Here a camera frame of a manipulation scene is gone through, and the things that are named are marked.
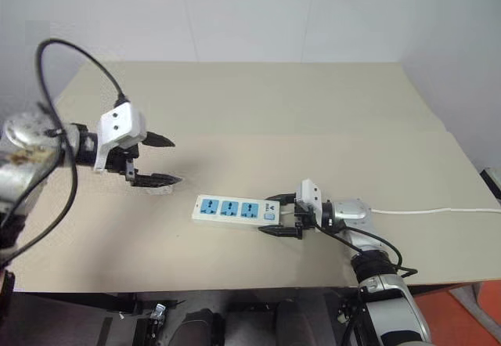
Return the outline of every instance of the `beige table surface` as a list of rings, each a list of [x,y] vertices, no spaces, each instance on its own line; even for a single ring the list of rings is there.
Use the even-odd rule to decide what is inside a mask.
[[[325,198],[385,210],[497,207],[496,200],[398,64],[109,63],[148,129],[173,149],[142,146],[143,173],[184,178],[166,196],[80,168],[63,223],[13,264],[17,289],[60,292],[324,287],[355,284],[347,251],[303,240],[195,225],[196,196],[262,198],[311,178]],[[59,101],[94,129],[114,101],[90,66]],[[49,180],[21,243],[62,207],[69,172]],[[501,277],[501,215],[373,216],[419,269],[408,283]]]

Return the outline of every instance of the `orange floor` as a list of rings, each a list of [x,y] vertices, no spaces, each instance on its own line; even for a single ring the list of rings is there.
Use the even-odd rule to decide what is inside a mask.
[[[498,346],[498,341],[447,291],[423,295],[416,302],[436,346]],[[501,281],[484,283],[479,297],[494,319],[501,314]]]

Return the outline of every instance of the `white power strip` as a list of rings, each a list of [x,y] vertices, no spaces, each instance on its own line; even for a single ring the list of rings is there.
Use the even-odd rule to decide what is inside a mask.
[[[280,222],[278,201],[199,195],[192,218],[215,225],[265,226]]]

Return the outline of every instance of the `white cable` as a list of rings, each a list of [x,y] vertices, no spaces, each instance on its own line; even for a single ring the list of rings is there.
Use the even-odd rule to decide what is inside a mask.
[[[430,214],[430,213],[442,213],[443,211],[455,211],[455,212],[467,212],[467,213],[501,213],[501,209],[491,209],[488,207],[478,207],[471,209],[462,209],[456,207],[440,207],[439,209],[429,209],[427,211],[380,211],[378,209],[372,209],[373,213],[378,214]]]

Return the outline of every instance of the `electrical socket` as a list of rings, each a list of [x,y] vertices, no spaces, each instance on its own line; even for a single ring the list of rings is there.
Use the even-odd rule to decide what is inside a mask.
[[[216,214],[218,205],[219,200],[204,199],[204,201],[202,201],[202,206],[200,207],[200,213]]]
[[[221,215],[235,216],[238,211],[238,202],[223,201],[221,206]]]
[[[259,205],[255,203],[243,203],[241,216],[245,218],[257,218]]]

